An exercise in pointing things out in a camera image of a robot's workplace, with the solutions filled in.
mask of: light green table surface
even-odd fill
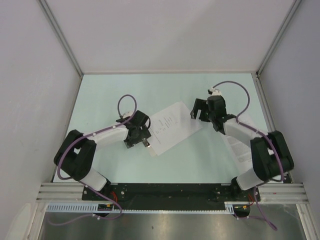
[[[226,80],[243,84],[250,93],[247,113],[255,125],[267,129],[251,74],[116,74],[85,75],[77,96],[68,131],[90,133],[118,119],[117,103],[124,94],[133,95],[138,110],[149,116],[183,101],[191,110],[196,98],[206,99],[207,89]],[[227,112],[238,114],[246,105],[245,92],[235,84],[218,87]],[[125,98],[121,111],[133,110]],[[127,149],[117,142],[95,153],[92,166],[114,183],[230,183],[239,174],[220,133],[211,123],[160,156],[151,157],[142,143]],[[54,182],[61,182],[57,175]]]

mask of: paper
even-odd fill
[[[254,121],[251,117],[244,113],[239,117],[239,120],[247,125],[252,127],[256,127]],[[251,149],[241,141],[235,139],[232,136],[225,136],[221,134],[222,139],[230,151],[232,158],[239,170],[240,174],[245,173],[249,169],[252,168],[252,156],[251,156]]]
[[[148,142],[158,156],[202,128],[198,120],[191,119],[190,110],[182,101],[154,114],[150,120]]]

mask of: shiny floor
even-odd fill
[[[65,226],[45,220],[39,240],[305,240],[295,205],[262,206],[278,227],[273,231],[264,221],[236,220],[224,214],[125,214],[116,220],[86,217]],[[82,213],[46,213],[62,223]],[[252,216],[260,216],[256,207]]]

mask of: white wall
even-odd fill
[[[80,79],[36,0],[0,2],[0,239],[49,180]]]
[[[293,0],[48,0],[85,73],[256,71]]]
[[[276,127],[289,145],[296,182],[303,182],[320,223],[320,1],[301,4],[262,72]]]

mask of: table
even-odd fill
[[[84,75],[68,132],[91,133],[114,124],[117,103],[124,94],[133,95],[138,110],[152,116],[179,101],[192,109],[196,98],[206,99],[211,86],[227,80],[247,88],[251,103],[246,113],[258,128],[266,130],[251,74],[176,73]],[[239,86],[227,83],[219,89],[228,113],[236,115],[245,107],[247,97]],[[134,104],[125,98],[120,108],[124,113],[133,110]],[[97,151],[92,167],[113,183],[230,183],[239,174],[236,164],[220,133],[211,123],[201,124],[201,130],[160,156],[151,157],[142,143],[127,149],[117,142]],[[53,181],[62,182],[57,174]]]

